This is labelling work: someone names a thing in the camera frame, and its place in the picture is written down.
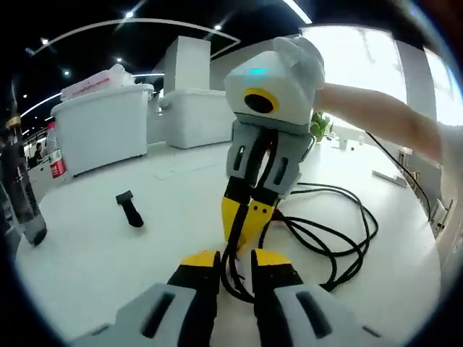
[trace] window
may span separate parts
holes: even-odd
[[[390,33],[334,25],[306,27],[302,35],[321,52],[326,82],[378,90],[407,102],[399,52]],[[358,129],[329,116],[335,125]]]
[[[446,125],[463,125],[463,100],[458,83],[441,57],[425,48],[436,94],[437,120]]]

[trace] blue indicator light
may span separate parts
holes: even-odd
[[[265,74],[265,69],[251,69],[251,74]]]

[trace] gripper jaw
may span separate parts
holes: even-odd
[[[229,184],[222,200],[222,220],[228,241],[239,206],[249,205],[238,249],[260,233],[271,220],[278,201],[291,192],[300,177],[299,163],[313,142],[311,134],[290,134],[278,129],[248,124],[237,119],[233,124],[232,144],[226,172]],[[257,184],[263,157],[274,151],[273,162]]]

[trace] white tabletop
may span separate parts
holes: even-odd
[[[154,283],[166,282],[183,257],[224,248],[221,199],[228,147],[155,145],[144,158],[83,174],[43,198],[48,236],[36,249],[23,239],[16,264],[39,310],[65,340],[114,322],[118,308]],[[373,176],[372,169],[398,173],[378,148],[337,150],[326,141],[301,165],[302,181],[350,189],[378,220],[380,229],[361,271],[333,294],[361,323],[401,342],[437,303],[438,253],[412,190]],[[115,196],[128,189],[145,221],[143,229],[131,228],[116,204]],[[293,196],[280,209],[357,242],[365,238],[358,207],[337,194]],[[347,248],[338,238],[314,232],[334,250]],[[323,283],[330,274],[327,258],[304,248],[278,223],[271,226],[265,247],[292,260],[306,283]],[[339,274],[355,259],[339,258]],[[252,306],[221,288],[218,310],[212,346],[259,346]]]

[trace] water bottle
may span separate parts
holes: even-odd
[[[66,166],[64,165],[63,155],[61,149],[58,146],[58,140],[56,138],[55,122],[52,121],[48,127],[48,135],[46,138],[46,150],[50,157],[50,168],[51,175],[54,179],[63,176],[66,172]]]
[[[1,151],[1,182],[11,201],[14,214],[25,238],[34,247],[46,236],[46,223],[38,209],[26,169],[21,118],[14,114],[6,123]]]

